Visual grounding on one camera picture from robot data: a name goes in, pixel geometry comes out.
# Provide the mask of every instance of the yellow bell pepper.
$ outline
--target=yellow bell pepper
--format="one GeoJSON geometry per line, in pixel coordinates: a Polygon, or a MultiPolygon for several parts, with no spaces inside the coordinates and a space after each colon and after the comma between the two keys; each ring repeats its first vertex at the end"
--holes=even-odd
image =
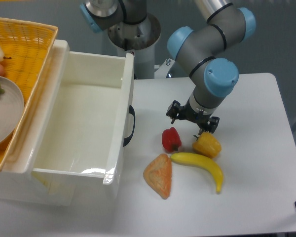
{"type": "Polygon", "coordinates": [[[222,150],[219,141],[209,132],[203,132],[192,147],[196,153],[209,158],[215,158],[222,150]]]}

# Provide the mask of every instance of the red bell pepper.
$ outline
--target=red bell pepper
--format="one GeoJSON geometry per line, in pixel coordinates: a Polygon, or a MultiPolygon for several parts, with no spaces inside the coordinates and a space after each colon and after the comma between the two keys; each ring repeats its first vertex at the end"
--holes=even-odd
{"type": "Polygon", "coordinates": [[[174,127],[163,131],[162,145],[164,149],[169,153],[177,151],[178,148],[182,145],[180,136],[174,127]]]}

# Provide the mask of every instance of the robotic arm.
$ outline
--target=robotic arm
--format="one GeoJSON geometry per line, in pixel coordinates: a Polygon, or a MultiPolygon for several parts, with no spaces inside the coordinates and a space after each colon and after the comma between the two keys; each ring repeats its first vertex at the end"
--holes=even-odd
{"type": "MultiPolygon", "coordinates": [[[[215,55],[250,37],[256,29],[254,15],[246,8],[236,9],[230,0],[195,0],[208,26],[195,32],[190,27],[176,30],[167,48],[195,84],[184,106],[174,101],[166,113],[175,120],[188,120],[204,131],[214,133],[218,117],[212,113],[233,90],[239,72],[237,67],[215,55]]],[[[87,0],[80,7],[94,32],[108,29],[110,40],[118,48],[136,54],[134,71],[140,79],[153,78],[154,48],[161,29],[158,20],[147,13],[147,0],[87,0]]]]}
{"type": "Polygon", "coordinates": [[[190,27],[176,30],[167,48],[195,84],[184,106],[174,101],[166,115],[172,119],[186,119],[200,130],[214,133],[218,117],[212,113],[236,85],[237,67],[227,59],[215,58],[236,43],[250,37],[256,28],[254,15],[246,8],[236,9],[229,0],[196,0],[208,26],[199,32],[190,27]]]}

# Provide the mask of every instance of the bread slice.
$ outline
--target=bread slice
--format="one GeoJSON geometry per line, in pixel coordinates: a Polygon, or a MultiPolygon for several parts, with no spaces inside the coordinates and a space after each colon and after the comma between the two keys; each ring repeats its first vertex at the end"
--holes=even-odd
{"type": "Polygon", "coordinates": [[[163,199],[167,199],[172,182],[171,159],[166,154],[160,154],[144,170],[144,179],[163,199]]]}

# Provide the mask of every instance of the blue joint cap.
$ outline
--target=blue joint cap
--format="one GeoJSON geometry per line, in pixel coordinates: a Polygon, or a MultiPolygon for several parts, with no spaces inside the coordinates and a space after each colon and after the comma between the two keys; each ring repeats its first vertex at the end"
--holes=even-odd
{"type": "Polygon", "coordinates": [[[84,19],[87,21],[89,24],[90,28],[94,33],[99,33],[102,32],[103,30],[98,26],[98,24],[92,19],[90,13],[88,12],[87,8],[85,7],[84,4],[80,5],[80,10],[82,12],[82,15],[84,19]]]}
{"type": "Polygon", "coordinates": [[[243,13],[246,21],[246,32],[243,40],[249,38],[256,31],[257,23],[256,18],[251,11],[249,11],[245,7],[239,8],[239,10],[243,13]]]}
{"type": "Polygon", "coordinates": [[[186,38],[191,34],[193,30],[188,27],[184,26],[177,29],[168,39],[167,49],[171,54],[172,58],[176,59],[180,48],[182,47],[186,38]]]}
{"type": "Polygon", "coordinates": [[[225,58],[216,58],[205,68],[205,85],[217,97],[224,98],[230,94],[238,79],[239,72],[236,65],[225,58]]]}

